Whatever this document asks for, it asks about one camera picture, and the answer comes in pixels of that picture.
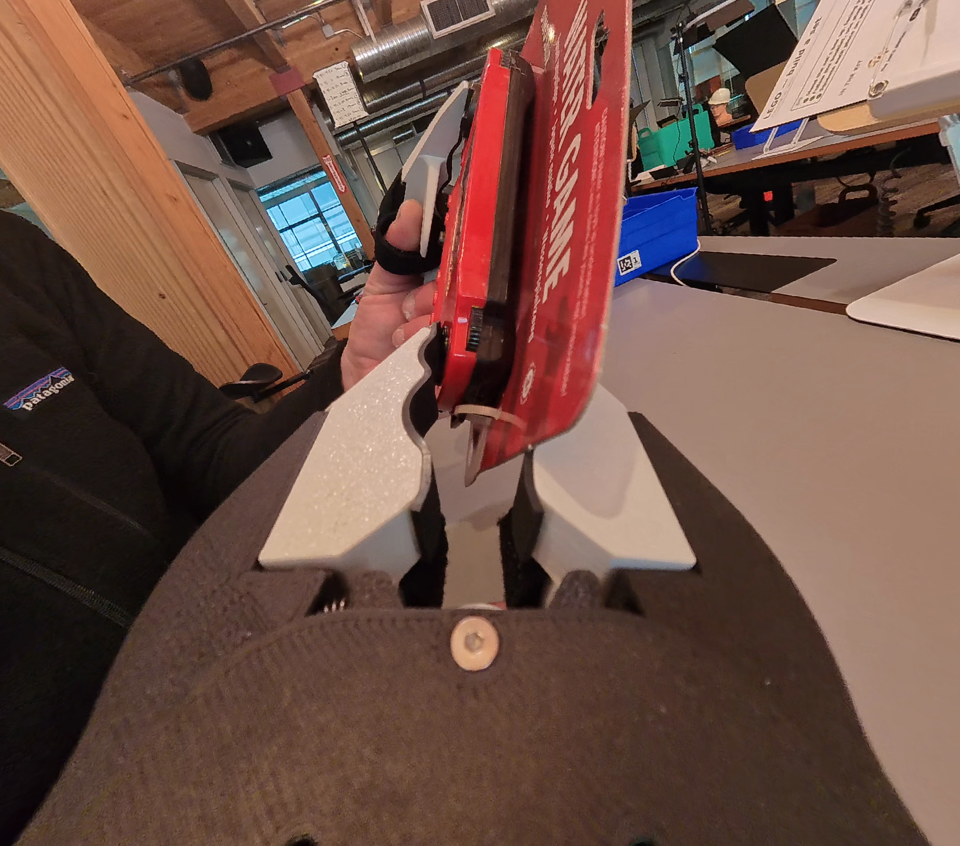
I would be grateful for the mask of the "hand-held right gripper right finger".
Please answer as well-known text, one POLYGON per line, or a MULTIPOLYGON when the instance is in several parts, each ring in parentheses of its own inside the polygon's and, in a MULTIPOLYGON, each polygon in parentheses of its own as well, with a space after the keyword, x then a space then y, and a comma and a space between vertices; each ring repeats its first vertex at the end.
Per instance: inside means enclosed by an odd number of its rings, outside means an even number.
POLYGON ((568 432, 524 458, 511 508, 522 564, 558 586, 573 571, 689 571, 696 564, 626 407, 598 385, 568 432))

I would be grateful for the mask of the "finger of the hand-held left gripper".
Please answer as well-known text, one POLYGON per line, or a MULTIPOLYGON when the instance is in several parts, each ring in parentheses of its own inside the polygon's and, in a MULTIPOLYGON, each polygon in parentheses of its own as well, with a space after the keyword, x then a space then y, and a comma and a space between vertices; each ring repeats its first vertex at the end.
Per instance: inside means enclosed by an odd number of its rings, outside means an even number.
POLYGON ((452 175, 452 156, 461 142, 462 124, 471 96, 468 82, 459 84, 437 111, 401 170, 403 200, 422 207, 418 254, 426 258, 439 195, 452 175))

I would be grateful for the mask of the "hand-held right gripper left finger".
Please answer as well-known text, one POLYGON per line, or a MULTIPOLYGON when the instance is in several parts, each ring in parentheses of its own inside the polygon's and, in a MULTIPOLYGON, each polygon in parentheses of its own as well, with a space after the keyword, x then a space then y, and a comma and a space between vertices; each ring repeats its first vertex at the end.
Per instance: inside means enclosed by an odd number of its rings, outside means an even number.
POLYGON ((411 409, 434 391, 435 336, 421 329, 330 407, 259 553, 264 569, 405 574, 420 559, 412 515, 432 463, 411 409))

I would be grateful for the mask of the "person's left forearm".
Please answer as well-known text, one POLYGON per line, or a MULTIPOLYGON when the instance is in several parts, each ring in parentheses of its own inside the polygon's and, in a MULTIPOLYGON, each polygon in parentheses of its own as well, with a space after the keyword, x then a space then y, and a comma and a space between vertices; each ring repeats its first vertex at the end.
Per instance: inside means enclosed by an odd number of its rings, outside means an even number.
POLYGON ((311 417, 344 392, 341 360, 347 342, 333 341, 303 383, 268 412, 230 401, 207 382, 191 382, 190 399, 161 422, 153 453, 174 506, 200 523, 311 417))

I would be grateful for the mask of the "person's left hand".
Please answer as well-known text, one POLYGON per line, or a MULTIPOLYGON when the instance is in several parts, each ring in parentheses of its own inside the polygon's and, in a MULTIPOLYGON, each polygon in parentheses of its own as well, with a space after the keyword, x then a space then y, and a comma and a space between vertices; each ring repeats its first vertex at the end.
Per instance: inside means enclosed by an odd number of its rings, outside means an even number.
POLYGON ((345 391, 431 323, 436 293, 435 280, 401 276, 375 262, 342 353, 345 391))

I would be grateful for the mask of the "white paper note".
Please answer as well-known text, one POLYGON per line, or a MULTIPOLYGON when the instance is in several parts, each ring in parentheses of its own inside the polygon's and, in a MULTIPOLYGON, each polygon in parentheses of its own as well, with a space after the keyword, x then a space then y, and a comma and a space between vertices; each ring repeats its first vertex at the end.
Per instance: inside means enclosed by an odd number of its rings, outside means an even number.
POLYGON ((355 125, 368 118, 354 72, 346 61, 340 61, 313 74, 336 130, 355 125))

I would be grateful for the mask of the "white air vent grille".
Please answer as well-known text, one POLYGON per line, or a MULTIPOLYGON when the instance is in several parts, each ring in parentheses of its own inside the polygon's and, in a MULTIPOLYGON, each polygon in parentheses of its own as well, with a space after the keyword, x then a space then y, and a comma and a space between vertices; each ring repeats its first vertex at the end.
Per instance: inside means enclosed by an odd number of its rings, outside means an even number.
POLYGON ((497 14, 492 0, 421 0, 419 6, 434 40, 458 34, 497 14))

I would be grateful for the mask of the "large blue plastic bin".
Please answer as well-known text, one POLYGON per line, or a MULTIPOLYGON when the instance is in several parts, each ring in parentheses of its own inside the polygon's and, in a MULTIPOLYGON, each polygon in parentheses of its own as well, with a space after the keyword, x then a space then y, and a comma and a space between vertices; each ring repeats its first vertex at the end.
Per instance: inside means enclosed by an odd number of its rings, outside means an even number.
POLYGON ((614 286, 641 276, 672 277, 699 251, 695 189, 672 189, 627 200, 622 211, 614 286))

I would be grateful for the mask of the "green plastic crate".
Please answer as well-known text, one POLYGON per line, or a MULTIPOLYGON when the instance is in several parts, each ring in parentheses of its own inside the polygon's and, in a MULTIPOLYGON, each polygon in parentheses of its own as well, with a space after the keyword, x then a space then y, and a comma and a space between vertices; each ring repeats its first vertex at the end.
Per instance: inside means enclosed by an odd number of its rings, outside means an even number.
MULTIPOLYGON (((717 143, 714 141, 708 108, 694 107, 694 125, 699 148, 703 151, 715 148, 717 143)), ((674 166, 677 160, 691 154, 691 143, 688 119, 677 120, 655 132, 646 127, 638 129, 636 146, 642 172, 674 166)))

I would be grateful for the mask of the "black tripod light stand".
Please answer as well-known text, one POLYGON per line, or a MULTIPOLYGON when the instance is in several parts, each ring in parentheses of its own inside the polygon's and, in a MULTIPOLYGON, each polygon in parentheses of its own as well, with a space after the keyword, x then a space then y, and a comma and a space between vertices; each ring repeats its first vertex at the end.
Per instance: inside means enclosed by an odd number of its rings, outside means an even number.
POLYGON ((702 235, 707 237, 714 236, 716 228, 714 218, 710 210, 709 196, 706 190, 702 149, 697 132, 696 111, 694 108, 693 91, 691 84, 691 66, 689 52, 686 43, 686 30, 688 13, 680 11, 676 17, 675 24, 671 28, 671 36, 674 43, 674 49, 678 56, 680 69, 678 72, 678 87, 680 97, 682 98, 682 107, 685 111, 685 118, 689 125, 690 132, 690 157, 693 162, 693 169, 696 180, 697 204, 699 211, 699 229, 702 235))

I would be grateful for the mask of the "black table mat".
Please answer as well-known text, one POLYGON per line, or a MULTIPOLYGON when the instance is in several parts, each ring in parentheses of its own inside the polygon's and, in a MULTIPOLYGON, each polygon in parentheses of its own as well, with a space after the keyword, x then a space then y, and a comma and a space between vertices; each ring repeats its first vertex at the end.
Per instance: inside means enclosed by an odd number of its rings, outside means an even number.
POLYGON ((835 262, 832 257, 698 252, 679 263, 674 273, 672 264, 666 263, 641 277, 704 290, 728 288, 769 295, 835 262))

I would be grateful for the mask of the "person's black jacket torso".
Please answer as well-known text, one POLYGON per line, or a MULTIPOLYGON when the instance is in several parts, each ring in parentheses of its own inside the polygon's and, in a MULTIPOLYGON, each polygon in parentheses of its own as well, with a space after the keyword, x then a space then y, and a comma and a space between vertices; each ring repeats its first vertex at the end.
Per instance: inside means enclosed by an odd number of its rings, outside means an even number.
POLYGON ((38 227, 1 222, 1 840, 82 735, 154 587, 198 523, 154 457, 207 382, 38 227))

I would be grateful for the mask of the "small blue plastic bin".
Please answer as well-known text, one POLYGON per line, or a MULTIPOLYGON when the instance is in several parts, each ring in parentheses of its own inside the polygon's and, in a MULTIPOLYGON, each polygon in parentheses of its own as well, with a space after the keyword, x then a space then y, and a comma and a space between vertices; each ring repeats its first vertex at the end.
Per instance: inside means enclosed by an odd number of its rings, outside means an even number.
POLYGON ((753 130, 750 123, 734 130, 730 135, 731 143, 738 151, 744 151, 754 147, 768 148, 773 139, 780 139, 793 132, 797 132, 802 121, 796 120, 772 129, 753 130))

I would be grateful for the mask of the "black folded cardboard panel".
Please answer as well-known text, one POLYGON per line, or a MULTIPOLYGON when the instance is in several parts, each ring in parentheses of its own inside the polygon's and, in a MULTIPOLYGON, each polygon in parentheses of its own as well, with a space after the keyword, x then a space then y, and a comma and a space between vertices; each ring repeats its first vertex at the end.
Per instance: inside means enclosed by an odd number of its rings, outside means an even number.
POLYGON ((789 60, 797 42, 793 28, 774 4, 715 38, 713 47, 746 81, 789 60))

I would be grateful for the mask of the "white tray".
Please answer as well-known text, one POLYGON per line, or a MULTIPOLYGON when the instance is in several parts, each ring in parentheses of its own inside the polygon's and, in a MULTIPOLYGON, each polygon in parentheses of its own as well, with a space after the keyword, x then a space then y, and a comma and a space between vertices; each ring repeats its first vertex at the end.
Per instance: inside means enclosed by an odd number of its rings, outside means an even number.
POLYGON ((959 340, 959 256, 850 303, 846 315, 861 324, 959 340))

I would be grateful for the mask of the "wooden-top desk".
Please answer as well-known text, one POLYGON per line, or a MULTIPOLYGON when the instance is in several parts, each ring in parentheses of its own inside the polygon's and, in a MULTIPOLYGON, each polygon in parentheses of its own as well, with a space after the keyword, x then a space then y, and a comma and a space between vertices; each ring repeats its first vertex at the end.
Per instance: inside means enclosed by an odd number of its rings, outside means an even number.
POLYGON ((768 145, 729 145, 702 168, 655 170, 636 194, 692 189, 698 225, 708 235, 866 235, 891 237, 903 175, 946 167, 937 125, 915 124, 858 135, 829 134, 812 123, 768 145))

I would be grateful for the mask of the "white instruction sheet clipboard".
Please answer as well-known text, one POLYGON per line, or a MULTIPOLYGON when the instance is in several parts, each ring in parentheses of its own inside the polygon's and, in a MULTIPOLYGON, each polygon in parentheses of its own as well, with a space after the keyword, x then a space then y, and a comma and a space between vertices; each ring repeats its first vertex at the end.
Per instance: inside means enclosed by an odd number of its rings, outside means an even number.
POLYGON ((936 108, 958 87, 950 66, 958 0, 821 0, 753 130, 862 103, 881 118, 936 108))

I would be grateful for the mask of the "black wall monitor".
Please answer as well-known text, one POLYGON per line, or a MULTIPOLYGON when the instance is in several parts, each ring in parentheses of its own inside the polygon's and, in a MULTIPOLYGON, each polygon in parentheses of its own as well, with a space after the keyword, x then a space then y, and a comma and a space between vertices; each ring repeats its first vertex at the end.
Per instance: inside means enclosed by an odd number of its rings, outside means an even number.
POLYGON ((210 132, 208 138, 221 161, 231 167, 249 170, 273 160, 270 147, 255 124, 230 124, 210 132))

